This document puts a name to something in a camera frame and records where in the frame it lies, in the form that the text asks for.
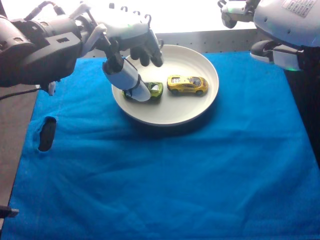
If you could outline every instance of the plate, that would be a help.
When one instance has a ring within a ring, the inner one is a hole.
[[[113,85],[112,93],[119,107],[132,118],[154,126],[176,126],[195,119],[213,103],[219,89],[219,78],[212,63],[192,49],[164,45],[161,51],[164,59],[161,67],[156,67],[151,62],[144,67],[139,60],[127,57],[144,82],[163,83],[163,94],[159,101],[127,100],[122,91]],[[203,77],[208,82],[208,92],[202,96],[192,93],[175,96],[167,89],[167,78],[170,75]]]

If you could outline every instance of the white sticker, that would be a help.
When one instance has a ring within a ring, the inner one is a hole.
[[[286,0],[282,7],[284,9],[305,18],[317,0]]]

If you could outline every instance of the toy car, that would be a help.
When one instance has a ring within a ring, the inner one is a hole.
[[[171,75],[167,79],[167,88],[174,95],[195,93],[197,96],[208,91],[208,82],[200,76]]]
[[[150,100],[157,100],[161,98],[162,93],[164,92],[164,85],[162,84],[162,82],[144,82],[144,85],[146,85],[146,87],[150,91]],[[130,91],[122,91],[122,95],[126,99],[133,100]]]

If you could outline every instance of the white background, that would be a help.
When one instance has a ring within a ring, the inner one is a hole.
[[[80,3],[80,0],[52,0],[68,14]],[[9,19],[24,18],[42,0],[2,0]],[[152,16],[151,28],[155,33],[182,33],[197,31],[228,30],[221,21],[217,0],[87,0],[92,7],[100,11],[114,3],[116,9],[127,6],[128,12],[140,11],[144,16]],[[46,6],[39,17],[55,16],[51,5]],[[254,24],[238,22],[234,29],[253,29]]]

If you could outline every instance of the blue tablecloth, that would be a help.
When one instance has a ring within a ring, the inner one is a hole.
[[[320,171],[283,71],[205,56],[218,96],[176,128],[127,117],[102,58],[39,92],[2,240],[320,239]],[[46,116],[57,128],[40,152]]]

